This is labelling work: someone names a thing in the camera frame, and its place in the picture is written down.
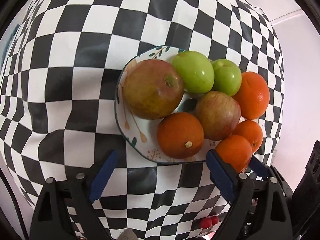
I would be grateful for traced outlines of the orange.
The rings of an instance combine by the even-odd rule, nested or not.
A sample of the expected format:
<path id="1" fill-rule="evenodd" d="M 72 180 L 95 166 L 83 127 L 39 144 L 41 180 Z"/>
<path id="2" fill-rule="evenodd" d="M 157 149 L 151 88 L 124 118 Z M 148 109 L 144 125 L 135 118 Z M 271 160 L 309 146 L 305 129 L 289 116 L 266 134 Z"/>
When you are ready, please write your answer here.
<path id="1" fill-rule="evenodd" d="M 225 163 L 231 164 L 237 173 L 245 172 L 253 155 L 252 146 L 240 135 L 231 135 L 215 148 Z"/>
<path id="2" fill-rule="evenodd" d="M 192 114 L 179 112 L 165 117 L 157 127 L 157 142 L 171 158 L 185 159 L 196 155 L 204 143 L 204 131 Z"/>
<path id="3" fill-rule="evenodd" d="M 263 132 L 259 124 L 252 120 L 240 122 L 232 135 L 239 135 L 247 139 L 252 147 L 252 153 L 257 152 L 263 142 Z"/>
<path id="4" fill-rule="evenodd" d="M 241 108 L 241 116 L 248 120 L 261 117 L 267 110 L 270 91 L 265 79 L 255 72 L 242 73 L 242 83 L 233 96 Z"/>

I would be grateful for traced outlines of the dark red apple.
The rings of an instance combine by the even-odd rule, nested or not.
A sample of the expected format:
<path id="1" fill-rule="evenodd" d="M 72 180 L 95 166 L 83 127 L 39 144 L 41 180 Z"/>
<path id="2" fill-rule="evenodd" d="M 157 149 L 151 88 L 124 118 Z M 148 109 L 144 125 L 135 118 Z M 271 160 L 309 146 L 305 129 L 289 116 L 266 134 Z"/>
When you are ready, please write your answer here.
<path id="1" fill-rule="evenodd" d="M 131 112 L 147 120 L 162 119 L 180 104 L 184 82 L 176 69 L 159 59 L 129 63 L 123 96 Z"/>

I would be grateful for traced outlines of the red cherry tomato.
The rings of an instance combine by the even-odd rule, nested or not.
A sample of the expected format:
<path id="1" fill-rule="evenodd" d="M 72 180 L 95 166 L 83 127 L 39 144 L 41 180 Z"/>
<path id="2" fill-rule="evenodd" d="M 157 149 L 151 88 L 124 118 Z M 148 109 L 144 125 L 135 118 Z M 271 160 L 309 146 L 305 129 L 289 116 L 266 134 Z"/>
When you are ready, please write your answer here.
<path id="1" fill-rule="evenodd" d="M 220 221 L 219 217 L 217 217 L 217 216 L 211 217 L 210 220 L 211 220 L 211 222 L 212 222 L 212 225 L 216 225 L 216 224 L 218 224 L 219 221 Z"/>
<path id="2" fill-rule="evenodd" d="M 212 220 L 210 218 L 203 218 L 200 221 L 200 226 L 202 229 L 208 229 L 212 227 Z"/>

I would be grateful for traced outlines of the red apple on plate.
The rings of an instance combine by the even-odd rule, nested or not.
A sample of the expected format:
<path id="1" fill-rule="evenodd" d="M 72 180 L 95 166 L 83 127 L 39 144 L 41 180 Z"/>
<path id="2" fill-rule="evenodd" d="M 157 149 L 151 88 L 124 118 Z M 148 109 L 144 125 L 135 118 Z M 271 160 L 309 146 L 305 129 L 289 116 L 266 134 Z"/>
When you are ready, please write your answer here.
<path id="1" fill-rule="evenodd" d="M 219 141 L 233 132 L 239 123 L 241 109 L 231 96 L 211 91 L 198 100 L 194 115 L 202 125 L 204 138 Z"/>

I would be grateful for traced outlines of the orange on plate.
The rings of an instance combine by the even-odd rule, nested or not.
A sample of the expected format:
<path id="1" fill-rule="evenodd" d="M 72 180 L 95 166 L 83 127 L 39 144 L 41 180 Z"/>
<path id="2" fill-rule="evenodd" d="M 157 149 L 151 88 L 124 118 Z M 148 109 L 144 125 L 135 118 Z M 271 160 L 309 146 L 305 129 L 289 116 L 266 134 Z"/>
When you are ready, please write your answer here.
<path id="1" fill-rule="evenodd" d="M 255 72 L 242 73 L 242 83 L 233 96 L 241 108 L 241 116 L 248 120 L 261 117 L 267 110 L 270 91 L 265 79 Z"/>

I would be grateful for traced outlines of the small green apple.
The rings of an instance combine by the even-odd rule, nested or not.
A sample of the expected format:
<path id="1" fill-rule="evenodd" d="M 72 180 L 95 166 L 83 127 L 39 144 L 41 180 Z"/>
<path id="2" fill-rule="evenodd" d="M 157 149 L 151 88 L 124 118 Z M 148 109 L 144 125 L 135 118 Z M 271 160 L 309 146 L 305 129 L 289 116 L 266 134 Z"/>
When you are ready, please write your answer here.
<path id="1" fill-rule="evenodd" d="M 242 75 L 240 68 L 232 61 L 218 59 L 212 62 L 214 84 L 212 90 L 234 96 L 240 89 Z"/>

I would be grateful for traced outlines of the white floral ceramic plate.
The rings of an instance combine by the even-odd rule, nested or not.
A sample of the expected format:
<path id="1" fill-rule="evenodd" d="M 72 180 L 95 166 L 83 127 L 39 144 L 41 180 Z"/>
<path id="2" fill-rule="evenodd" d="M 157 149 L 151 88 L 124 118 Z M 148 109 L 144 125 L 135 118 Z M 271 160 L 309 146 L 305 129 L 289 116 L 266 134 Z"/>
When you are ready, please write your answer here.
<path id="1" fill-rule="evenodd" d="M 157 127 L 161 119 L 142 119 L 131 111 L 124 97 L 124 87 L 127 75 L 133 71 L 140 62 L 145 60 L 162 60 L 171 63 L 172 59 L 183 52 L 181 48 L 172 46 L 157 46 L 142 52 L 125 64 L 117 83 L 115 93 L 116 103 L 114 113 L 116 124 L 121 135 L 133 147 L 133 149 L 146 160 L 157 164 L 171 165 L 181 163 L 200 163 L 206 160 L 206 153 L 216 148 L 219 141 L 204 139 L 202 148 L 191 157 L 175 159 L 165 155 L 157 141 Z"/>

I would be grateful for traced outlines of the large green apple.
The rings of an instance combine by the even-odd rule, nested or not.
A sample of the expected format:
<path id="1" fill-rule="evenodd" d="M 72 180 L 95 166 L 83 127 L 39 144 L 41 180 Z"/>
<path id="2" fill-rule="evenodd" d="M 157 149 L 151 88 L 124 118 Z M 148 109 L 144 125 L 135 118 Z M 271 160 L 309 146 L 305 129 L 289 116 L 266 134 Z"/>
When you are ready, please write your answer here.
<path id="1" fill-rule="evenodd" d="M 171 62 L 188 93 L 205 94 L 214 84 L 214 70 L 209 59 L 197 51 L 178 53 Z"/>

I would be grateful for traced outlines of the black white checkered cloth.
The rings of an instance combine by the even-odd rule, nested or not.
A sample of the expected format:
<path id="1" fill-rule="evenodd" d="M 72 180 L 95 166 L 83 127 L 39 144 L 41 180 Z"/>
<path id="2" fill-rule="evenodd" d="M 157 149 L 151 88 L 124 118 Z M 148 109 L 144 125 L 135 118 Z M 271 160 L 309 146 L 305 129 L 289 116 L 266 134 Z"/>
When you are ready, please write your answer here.
<path id="1" fill-rule="evenodd" d="M 276 32 L 246 0 L 30 0 L 1 69 L 1 155 L 30 206 L 46 179 L 86 172 L 108 150 L 118 164 L 94 210 L 112 238 L 132 228 L 140 239 L 202 235 L 200 219 L 223 218 L 227 202 L 205 163 L 164 166 L 133 149 L 114 116 L 125 64 L 149 49 L 195 50 L 226 58 L 267 82 L 256 153 L 270 164 L 280 138 L 283 57 Z"/>

